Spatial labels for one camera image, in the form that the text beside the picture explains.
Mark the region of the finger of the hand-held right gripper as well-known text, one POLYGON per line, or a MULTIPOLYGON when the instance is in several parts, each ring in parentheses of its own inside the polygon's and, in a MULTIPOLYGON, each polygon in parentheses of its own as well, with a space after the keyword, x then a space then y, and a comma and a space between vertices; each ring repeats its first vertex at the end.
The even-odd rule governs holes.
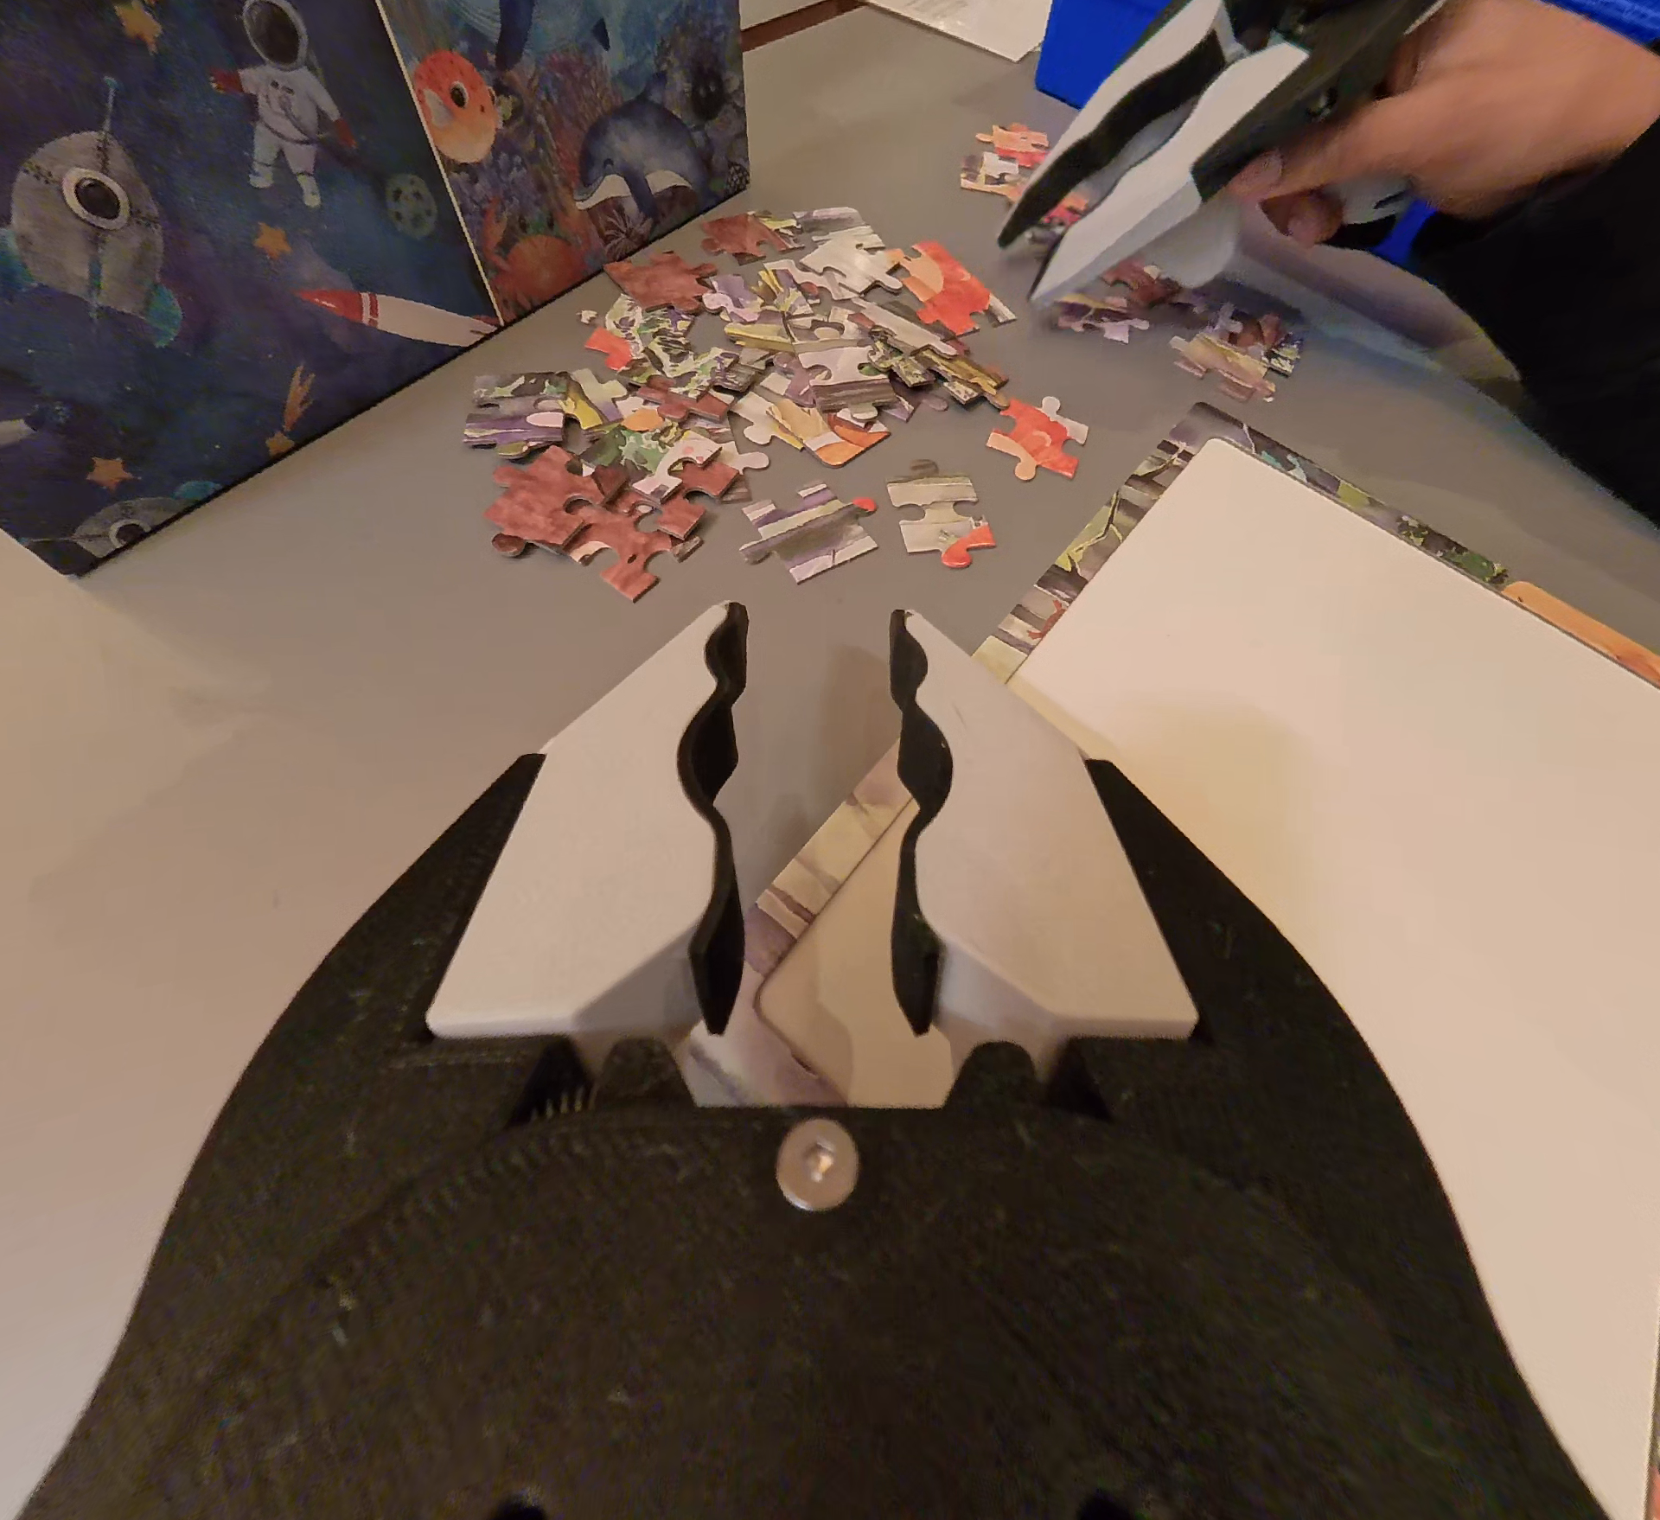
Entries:
POLYGON ((1030 178, 999 247, 1030 237, 1068 194, 1113 187, 1150 157, 1236 54, 1229 0, 1190 0, 1126 57, 1030 178))
POLYGON ((1031 305, 1052 305, 1160 237, 1191 229, 1234 171, 1281 141, 1326 91, 1326 60, 1295 41, 1232 60, 1150 157, 1113 187, 1080 191, 1091 203, 1043 251, 1031 305))

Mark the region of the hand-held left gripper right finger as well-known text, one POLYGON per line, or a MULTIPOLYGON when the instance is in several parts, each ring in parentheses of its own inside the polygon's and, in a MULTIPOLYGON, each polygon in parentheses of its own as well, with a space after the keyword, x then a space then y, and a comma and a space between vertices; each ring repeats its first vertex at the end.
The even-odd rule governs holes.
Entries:
POLYGON ((1191 1036, 1191 993, 1083 749, 917 611, 891 614, 888 667, 915 805, 891 914, 909 1027, 949 1047, 1191 1036))

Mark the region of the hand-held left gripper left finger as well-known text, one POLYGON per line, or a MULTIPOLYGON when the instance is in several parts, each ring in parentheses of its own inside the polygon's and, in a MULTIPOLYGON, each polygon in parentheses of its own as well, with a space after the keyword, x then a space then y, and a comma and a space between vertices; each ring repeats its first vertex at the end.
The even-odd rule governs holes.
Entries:
POLYGON ((438 1038, 723 1033, 742 900, 718 795, 739 768, 751 617, 705 610, 540 748, 427 1010, 438 1038))

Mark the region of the jigsaw puzzle frame board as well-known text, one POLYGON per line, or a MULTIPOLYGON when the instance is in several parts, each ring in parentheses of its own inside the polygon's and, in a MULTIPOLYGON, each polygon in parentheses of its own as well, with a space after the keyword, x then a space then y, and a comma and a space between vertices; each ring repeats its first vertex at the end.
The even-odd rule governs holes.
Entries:
POLYGON ((1111 758, 1388 1075, 1608 1517, 1659 1384, 1659 690, 1195 406, 988 668, 1111 758))

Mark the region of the pile of jigsaw puzzle pieces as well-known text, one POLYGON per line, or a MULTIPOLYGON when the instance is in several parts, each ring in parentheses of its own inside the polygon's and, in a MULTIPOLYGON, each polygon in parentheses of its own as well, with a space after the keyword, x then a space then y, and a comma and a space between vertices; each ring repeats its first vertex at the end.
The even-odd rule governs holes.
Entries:
POLYGON ((1022 483, 1078 474, 1089 426, 975 353, 1019 314, 945 245, 799 207, 708 219, 700 251, 612 263, 612 308, 582 316, 602 369, 475 383, 465 442, 496 458, 498 557, 598 557, 636 603, 660 557, 698 550, 716 503, 742 503, 740 555, 803 584, 877 550, 878 500, 829 483, 763 500, 751 476, 776 448, 843 471, 922 411, 990 418, 985 446, 1022 483))

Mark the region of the person's right forearm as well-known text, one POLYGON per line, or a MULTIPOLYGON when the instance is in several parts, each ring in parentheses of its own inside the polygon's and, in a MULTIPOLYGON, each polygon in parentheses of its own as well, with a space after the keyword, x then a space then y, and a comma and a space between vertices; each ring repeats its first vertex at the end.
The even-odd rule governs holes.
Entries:
POLYGON ((1533 430, 1659 521, 1659 125, 1487 219, 1434 215, 1414 271, 1523 379, 1533 430))

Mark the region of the person's right hand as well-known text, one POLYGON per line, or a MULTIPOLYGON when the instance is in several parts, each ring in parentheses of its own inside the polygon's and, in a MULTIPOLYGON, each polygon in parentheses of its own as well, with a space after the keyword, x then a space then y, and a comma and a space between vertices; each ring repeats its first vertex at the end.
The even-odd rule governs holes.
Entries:
POLYGON ((1381 93, 1252 160, 1229 193, 1302 245, 1343 226, 1339 186, 1398 178, 1483 219, 1615 160, 1659 118, 1659 57, 1544 0, 1448 0, 1396 49, 1381 93))

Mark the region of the illustrated cardboard puzzle box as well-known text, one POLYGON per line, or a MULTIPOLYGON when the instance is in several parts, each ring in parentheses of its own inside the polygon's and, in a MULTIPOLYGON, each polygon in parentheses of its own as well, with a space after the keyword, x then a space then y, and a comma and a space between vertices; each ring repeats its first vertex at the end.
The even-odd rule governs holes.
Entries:
POLYGON ((739 0, 2 0, 2 535, 90 576, 747 183, 739 0))

